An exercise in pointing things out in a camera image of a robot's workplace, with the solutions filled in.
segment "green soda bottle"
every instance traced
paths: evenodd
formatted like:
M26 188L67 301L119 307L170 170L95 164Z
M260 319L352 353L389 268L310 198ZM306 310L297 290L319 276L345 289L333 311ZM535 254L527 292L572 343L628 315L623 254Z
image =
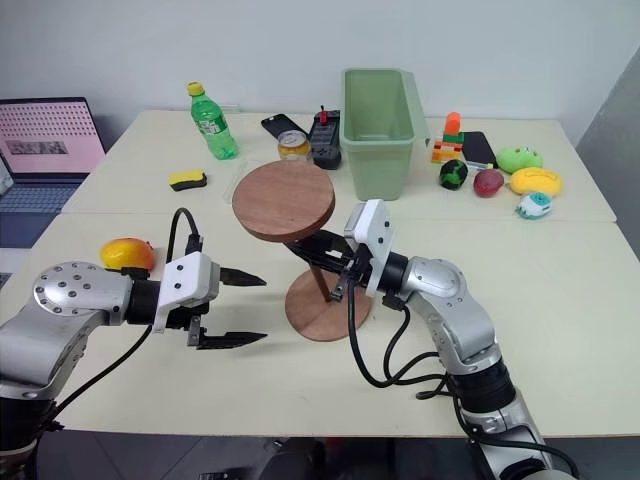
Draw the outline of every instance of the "green soda bottle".
M238 144L229 132L222 109L204 94L202 84L189 83L187 93L191 95L191 117L207 142L209 151L219 160L238 155Z

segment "round wooden disc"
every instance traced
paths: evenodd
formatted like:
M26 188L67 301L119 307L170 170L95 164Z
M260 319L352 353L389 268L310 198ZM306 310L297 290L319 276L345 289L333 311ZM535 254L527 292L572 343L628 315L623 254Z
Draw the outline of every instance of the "round wooden disc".
M338 275L322 274L329 285L336 284ZM366 320L371 302L362 288L356 288L356 328ZM349 334L346 296L341 302L325 301L311 271L300 275L289 287L284 310L291 326L310 340L332 342Z
M324 170L302 160L280 160L244 177L232 205L251 235L286 243L320 230L333 213L335 195Z

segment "table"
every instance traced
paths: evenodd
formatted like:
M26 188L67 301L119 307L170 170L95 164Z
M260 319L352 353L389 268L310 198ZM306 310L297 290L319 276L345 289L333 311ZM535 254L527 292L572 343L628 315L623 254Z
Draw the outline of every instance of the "table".
M89 175L64 208L67 213L166 213L183 206L206 213L230 212L237 183L251 170L278 159L276 141L260 125L268 114L229 114L231 132L241 154L234 160L216 160L207 150L185 111L147 111ZM310 128L311 115L291 115ZM442 132L444 119L429 118L432 136ZM615 215L584 164L555 120L462 120L466 131L484 131L493 150L528 145L545 159L545 166L565 180L565 194L554 199L554 211L543 222L615 221ZM440 165L431 163L431 147L420 142L413 150L409 178L400 199L389 202L395 217L452 220L513 220L519 197L501 189L493 198L480 199L471 179L451 192L437 185ZM209 184L203 189L174 192L167 184L171 173L204 169ZM336 192L336 212L347 214L359 202L348 162L329 173Z
M450 400L420 402L420 386L378 390L361 378L348 341L310 342L289 326L284 293L306 264L282 245L253 238L231 216L196 213L205 253L264 278L256 288L221 287L203 323L210 334L267 333L252 345L196 351L186 333L153 335L118 370L61 415L69 428L132 433L269 436L461 435ZM328 228L340 231L336 213ZM24 305L45 268L65 260L99 262L107 240L134 236L166 246L169 214L62 214L0 291L0 322ZM394 220L394 251L442 257L466 274L491 315L512 379L545 436L640 433L636 399L640 265L607 222ZM186 238L181 224L176 252ZM159 248L158 256L164 256ZM158 277L161 265L156 266ZM381 376L384 347L401 315L374 302L359 340ZM64 392L111 363L142 327L100 327L89 338ZM433 348L415 318L392 368ZM305 365L301 374L300 365ZM429 363L416 374L437 369Z

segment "bottle label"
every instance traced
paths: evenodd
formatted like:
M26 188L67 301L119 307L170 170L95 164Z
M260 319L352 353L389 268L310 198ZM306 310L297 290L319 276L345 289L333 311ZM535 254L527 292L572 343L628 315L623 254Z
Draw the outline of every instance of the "bottle label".
M220 115L214 120L199 120L198 130L203 135L215 135L216 133L223 132L227 129L227 122L224 121L224 117Z

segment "laptop screen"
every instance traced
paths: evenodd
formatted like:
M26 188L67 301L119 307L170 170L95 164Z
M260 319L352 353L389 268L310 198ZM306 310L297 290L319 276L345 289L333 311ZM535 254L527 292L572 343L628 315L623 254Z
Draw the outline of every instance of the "laptop screen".
M0 150L16 179L86 176L105 155L84 98L0 100Z

